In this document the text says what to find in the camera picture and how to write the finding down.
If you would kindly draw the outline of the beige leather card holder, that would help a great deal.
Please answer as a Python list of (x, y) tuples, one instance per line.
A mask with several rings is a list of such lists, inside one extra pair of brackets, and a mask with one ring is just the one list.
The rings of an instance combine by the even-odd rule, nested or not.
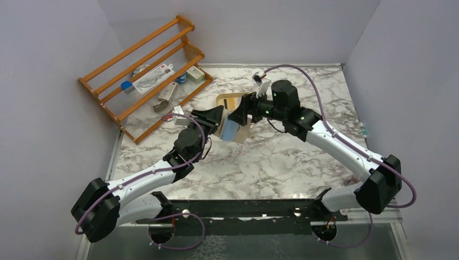
[[(220, 126), (218, 127), (217, 131), (214, 133), (216, 137), (220, 138), (220, 132), (221, 132), (222, 126), (225, 120), (230, 115), (230, 113), (231, 113), (230, 110), (224, 109)], [(237, 131), (237, 134), (232, 142), (237, 143), (237, 144), (244, 144), (246, 139), (253, 137), (253, 134), (250, 132), (250, 127), (251, 127), (250, 122), (248, 122), (246, 126), (239, 125), (239, 130)]]

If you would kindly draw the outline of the orange wooden shelf rack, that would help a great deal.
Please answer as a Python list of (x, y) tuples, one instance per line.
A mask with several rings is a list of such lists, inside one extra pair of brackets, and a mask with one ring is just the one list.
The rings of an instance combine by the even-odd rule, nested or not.
[(205, 54), (188, 39), (194, 23), (183, 15), (153, 31), (78, 79), (120, 130), (141, 143), (174, 106), (185, 105), (213, 78), (193, 79)]

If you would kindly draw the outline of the beige oval tray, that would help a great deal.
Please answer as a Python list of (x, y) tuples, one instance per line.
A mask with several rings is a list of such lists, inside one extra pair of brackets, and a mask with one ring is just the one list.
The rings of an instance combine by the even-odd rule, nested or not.
[(249, 92), (219, 94), (215, 98), (215, 105), (223, 106), (224, 109), (233, 111), (239, 107), (241, 97), (245, 94), (249, 94)]

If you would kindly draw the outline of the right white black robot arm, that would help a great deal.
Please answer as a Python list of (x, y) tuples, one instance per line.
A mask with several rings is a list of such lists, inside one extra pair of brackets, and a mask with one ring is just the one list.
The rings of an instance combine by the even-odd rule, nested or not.
[(301, 106), (297, 88), (290, 81), (274, 82), (271, 91), (272, 100), (256, 92), (244, 94), (228, 119), (241, 126), (248, 124), (249, 116), (252, 123), (263, 118), (280, 121), (288, 134), (322, 149), (353, 173), (358, 183), (326, 190), (317, 197), (318, 212), (361, 207), (373, 214), (382, 213), (401, 190), (402, 180), (393, 173), (401, 171), (400, 160), (390, 155), (383, 159), (386, 165), (382, 166), (374, 162), (374, 159), (381, 159), (381, 155), (367, 152), (368, 157), (365, 157), (350, 148), (348, 144), (363, 150), (349, 138), (339, 138), (334, 130), (328, 130), (317, 112)]

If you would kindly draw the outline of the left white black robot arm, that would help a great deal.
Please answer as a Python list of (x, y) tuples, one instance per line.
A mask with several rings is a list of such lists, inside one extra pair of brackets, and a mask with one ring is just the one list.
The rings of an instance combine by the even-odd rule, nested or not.
[(151, 192), (194, 170), (194, 164), (204, 157), (208, 137), (220, 126), (223, 111), (219, 105), (183, 115), (189, 125), (179, 133), (172, 150), (147, 169), (109, 182), (102, 178), (90, 181), (70, 211), (77, 222), (74, 232), (95, 243), (117, 226), (134, 221), (140, 213), (137, 205), (148, 213), (160, 213), (161, 203)]

